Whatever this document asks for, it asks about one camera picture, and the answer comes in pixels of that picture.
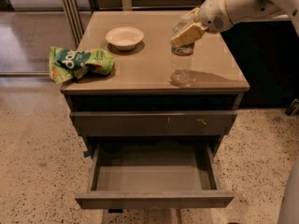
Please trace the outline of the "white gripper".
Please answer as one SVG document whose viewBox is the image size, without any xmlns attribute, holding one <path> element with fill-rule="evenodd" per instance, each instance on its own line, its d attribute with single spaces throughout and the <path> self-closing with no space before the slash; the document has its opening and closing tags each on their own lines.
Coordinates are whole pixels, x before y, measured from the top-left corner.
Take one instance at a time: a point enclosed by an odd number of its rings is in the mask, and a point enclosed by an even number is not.
<svg viewBox="0 0 299 224">
<path fill-rule="evenodd" d="M 206 0 L 181 17 L 189 22 L 175 32 L 171 38 L 174 47 L 190 45 L 202 38 L 205 32 L 218 34 L 233 27 L 226 9 L 226 0 Z"/>
</svg>

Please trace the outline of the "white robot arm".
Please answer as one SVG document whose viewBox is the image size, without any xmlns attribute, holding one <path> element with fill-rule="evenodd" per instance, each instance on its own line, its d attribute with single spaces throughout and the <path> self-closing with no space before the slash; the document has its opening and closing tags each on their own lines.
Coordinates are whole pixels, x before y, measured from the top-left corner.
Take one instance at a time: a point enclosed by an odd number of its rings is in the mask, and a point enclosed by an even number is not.
<svg viewBox="0 0 299 224">
<path fill-rule="evenodd" d="M 206 0 L 187 13 L 187 23 L 171 38 L 174 47 L 189 45 L 204 33 L 218 34 L 244 21 L 287 15 L 299 35 L 299 0 Z"/>
</svg>

